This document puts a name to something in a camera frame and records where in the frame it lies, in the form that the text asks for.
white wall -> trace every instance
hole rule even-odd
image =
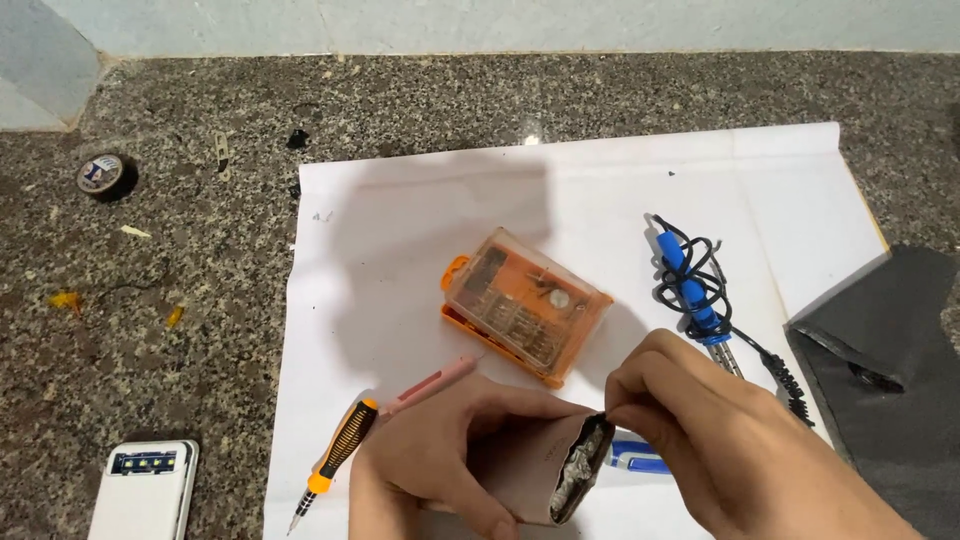
[[[115,56],[960,51],[960,0],[45,0]]]
[[[0,0],[0,129],[63,129],[97,83],[97,52],[40,0]]]

pink pen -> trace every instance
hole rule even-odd
[[[397,396],[393,403],[380,409],[380,421],[386,421],[401,410],[416,405],[423,400],[439,393],[450,384],[462,379],[477,367],[477,359],[473,356],[460,356],[447,364],[440,371],[411,386],[406,392]]]

blue soldering iron handle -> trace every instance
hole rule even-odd
[[[670,270],[677,274],[684,274],[689,270],[689,268],[681,268],[684,264],[684,250],[680,249],[680,242],[677,241],[675,234],[670,231],[658,234],[657,244],[660,246],[660,251],[663,253],[663,260]],[[700,306],[702,306],[707,299],[707,292],[699,283],[693,280],[682,282],[680,285],[680,295],[687,307],[696,309],[690,316],[693,318],[693,323],[697,327],[704,331],[711,331],[720,326],[720,317],[717,316],[716,311],[714,311],[712,307],[705,306],[700,309]],[[728,339],[730,339],[729,334],[715,335],[701,342],[704,345],[715,345]]]

white paper sheet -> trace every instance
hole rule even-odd
[[[885,253],[838,137],[836,124],[811,124],[303,165],[264,537],[284,538],[310,467],[358,394],[370,389],[389,401],[452,358],[484,352],[441,320],[439,281],[496,226],[615,298],[560,397],[602,408],[610,370],[650,329],[678,326],[678,315],[653,299],[645,213],[723,240],[718,258],[734,323],[799,378],[783,325]],[[775,390],[756,353],[737,339],[731,349],[748,380]],[[480,369],[540,387],[493,353]],[[292,538],[346,537],[348,468]],[[472,537],[456,518],[430,521],[425,537]],[[570,525],[524,533],[708,537],[672,478],[613,468]]]

white power bank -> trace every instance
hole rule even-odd
[[[113,449],[87,540],[182,540],[199,453],[188,440]]]

